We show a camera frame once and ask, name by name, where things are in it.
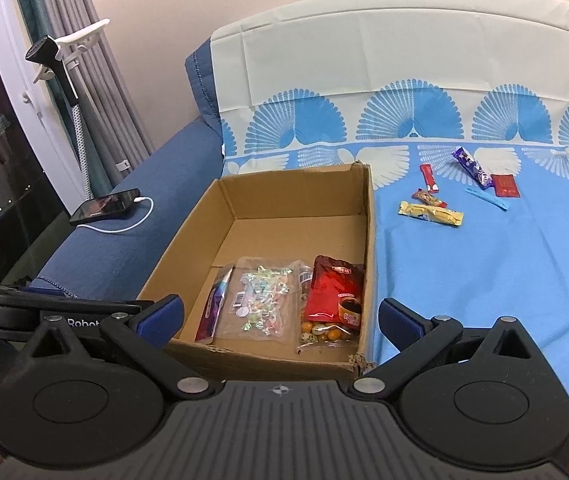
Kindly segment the white purple tube packet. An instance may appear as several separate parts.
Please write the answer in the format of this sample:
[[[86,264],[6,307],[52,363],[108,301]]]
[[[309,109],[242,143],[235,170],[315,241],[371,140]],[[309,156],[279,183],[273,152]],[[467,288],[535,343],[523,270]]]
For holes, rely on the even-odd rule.
[[[211,344],[214,340],[218,318],[225,304],[232,272],[234,272],[234,265],[230,264],[224,266],[216,274],[196,330],[194,341],[198,344]]]

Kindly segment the red coffee snack bag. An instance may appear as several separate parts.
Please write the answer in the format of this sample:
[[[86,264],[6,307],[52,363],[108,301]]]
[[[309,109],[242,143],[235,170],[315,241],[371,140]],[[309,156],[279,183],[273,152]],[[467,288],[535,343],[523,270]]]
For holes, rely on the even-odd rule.
[[[319,255],[314,260],[304,320],[339,324],[360,330],[363,315],[365,268],[345,260]]]

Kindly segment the clear bag of candies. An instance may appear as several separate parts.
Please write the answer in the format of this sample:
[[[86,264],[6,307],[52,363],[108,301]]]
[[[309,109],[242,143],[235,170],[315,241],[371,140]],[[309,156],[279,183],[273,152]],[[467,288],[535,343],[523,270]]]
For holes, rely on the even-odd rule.
[[[231,271],[213,342],[291,342],[300,322],[302,260],[242,257]]]

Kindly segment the yellow snack bar wrapper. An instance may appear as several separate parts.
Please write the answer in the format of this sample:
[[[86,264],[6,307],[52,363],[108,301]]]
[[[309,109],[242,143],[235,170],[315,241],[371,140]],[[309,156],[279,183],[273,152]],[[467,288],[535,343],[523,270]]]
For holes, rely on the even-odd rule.
[[[463,225],[462,212],[437,206],[408,203],[406,200],[402,200],[399,204],[399,214],[409,218],[444,224],[444,226],[458,228],[458,226]]]

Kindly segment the small red yellow snack bar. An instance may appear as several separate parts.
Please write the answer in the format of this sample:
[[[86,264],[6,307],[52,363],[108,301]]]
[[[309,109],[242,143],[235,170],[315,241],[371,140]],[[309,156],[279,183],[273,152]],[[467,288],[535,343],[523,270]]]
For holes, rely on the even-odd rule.
[[[441,200],[441,198],[434,196],[433,194],[431,194],[426,190],[422,190],[422,188],[418,188],[418,190],[414,192],[414,194],[411,195],[411,197],[414,198],[415,200],[419,200],[419,202],[422,203],[423,205],[431,207],[440,207],[440,208],[447,207],[447,203],[444,202],[444,200]]]

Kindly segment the red stick packet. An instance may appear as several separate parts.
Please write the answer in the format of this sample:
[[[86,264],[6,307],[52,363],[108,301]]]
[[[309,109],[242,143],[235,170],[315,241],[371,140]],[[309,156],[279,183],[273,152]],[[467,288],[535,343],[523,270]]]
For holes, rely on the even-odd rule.
[[[425,179],[427,191],[429,193],[437,193],[440,191],[437,181],[435,181],[433,169],[430,164],[421,164],[419,166],[423,179]]]

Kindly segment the light blue stick packet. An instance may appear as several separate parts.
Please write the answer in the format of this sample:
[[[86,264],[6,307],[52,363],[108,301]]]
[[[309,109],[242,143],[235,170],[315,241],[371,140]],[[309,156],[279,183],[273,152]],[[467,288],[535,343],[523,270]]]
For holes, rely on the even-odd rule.
[[[507,211],[509,209],[509,204],[502,200],[501,198],[487,193],[481,190],[481,188],[466,188],[466,192],[472,196],[475,196],[479,200],[484,200],[486,203],[492,204],[498,207],[502,211]]]

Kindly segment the dark red square packet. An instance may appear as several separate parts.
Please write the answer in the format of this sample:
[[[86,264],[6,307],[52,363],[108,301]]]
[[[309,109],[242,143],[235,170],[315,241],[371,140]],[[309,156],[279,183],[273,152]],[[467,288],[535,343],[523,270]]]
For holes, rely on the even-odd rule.
[[[498,197],[518,198],[520,196],[515,177],[512,174],[492,174],[493,188]]]

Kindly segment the purple candy bar wrapper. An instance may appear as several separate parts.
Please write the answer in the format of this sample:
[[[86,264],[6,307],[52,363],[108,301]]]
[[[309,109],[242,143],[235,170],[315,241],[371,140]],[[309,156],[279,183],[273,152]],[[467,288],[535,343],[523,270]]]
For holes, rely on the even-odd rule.
[[[461,168],[465,170],[465,173],[475,181],[480,188],[486,190],[493,186],[491,175],[482,168],[480,163],[470,154],[467,148],[458,146],[458,148],[452,152],[452,156]]]

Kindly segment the blue sofa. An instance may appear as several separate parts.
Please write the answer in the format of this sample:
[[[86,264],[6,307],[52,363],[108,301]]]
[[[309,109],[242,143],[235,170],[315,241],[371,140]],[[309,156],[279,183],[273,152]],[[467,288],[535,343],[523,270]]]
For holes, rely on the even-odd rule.
[[[182,222],[222,175],[222,126],[211,42],[187,56],[186,74],[200,116],[174,134],[126,177],[119,191],[139,188],[152,198],[97,229],[76,228],[28,288],[91,300],[133,300]]]

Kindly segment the black smartphone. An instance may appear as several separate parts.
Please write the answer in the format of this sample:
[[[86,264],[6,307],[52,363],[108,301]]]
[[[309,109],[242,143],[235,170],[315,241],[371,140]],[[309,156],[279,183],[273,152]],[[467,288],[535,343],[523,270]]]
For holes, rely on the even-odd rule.
[[[123,217],[132,209],[135,200],[140,197],[140,189],[132,188],[131,190],[85,200],[71,215],[70,225],[80,226],[100,220]]]

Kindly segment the cardboard box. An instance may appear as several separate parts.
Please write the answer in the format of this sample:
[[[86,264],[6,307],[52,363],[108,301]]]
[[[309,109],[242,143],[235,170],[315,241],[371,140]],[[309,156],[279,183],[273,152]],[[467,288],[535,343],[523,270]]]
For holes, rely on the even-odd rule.
[[[219,269],[242,257],[311,263],[329,256],[365,268],[361,336],[354,348],[299,349],[284,341],[217,339],[198,344],[196,329]],[[177,295],[185,321],[165,352],[216,379],[354,379],[373,367],[376,327],[375,204],[361,164],[239,174],[214,181],[170,241],[139,294]]]

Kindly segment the blue white patterned cloth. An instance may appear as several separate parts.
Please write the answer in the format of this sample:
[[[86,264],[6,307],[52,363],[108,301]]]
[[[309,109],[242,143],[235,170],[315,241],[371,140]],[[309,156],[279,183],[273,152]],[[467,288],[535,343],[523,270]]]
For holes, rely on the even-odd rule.
[[[378,297],[515,316],[569,392],[568,1],[306,0],[216,30],[211,57],[226,174],[367,165]],[[458,146],[515,177],[507,211],[466,192]],[[462,226],[399,214],[421,164]]]

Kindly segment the black white floor stand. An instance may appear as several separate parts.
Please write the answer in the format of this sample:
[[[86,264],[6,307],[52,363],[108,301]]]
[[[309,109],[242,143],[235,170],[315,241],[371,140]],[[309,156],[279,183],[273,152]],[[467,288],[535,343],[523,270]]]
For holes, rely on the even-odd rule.
[[[88,169],[82,112],[79,96],[73,84],[70,70],[77,65],[77,60],[88,52],[100,39],[103,29],[110,24],[109,18],[91,23],[77,32],[53,38],[49,35],[38,39],[25,53],[27,62],[39,66],[34,78],[47,81],[56,78],[60,84],[64,98],[71,107],[71,116],[75,132],[79,169],[84,180],[86,198],[93,198]]]

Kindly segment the white door frame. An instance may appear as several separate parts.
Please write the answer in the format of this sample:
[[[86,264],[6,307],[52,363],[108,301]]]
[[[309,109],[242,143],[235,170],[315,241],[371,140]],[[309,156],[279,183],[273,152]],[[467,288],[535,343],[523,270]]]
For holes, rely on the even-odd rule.
[[[0,0],[0,77],[40,166],[68,212],[85,200],[72,143],[48,87],[25,53],[32,42],[18,0]]]

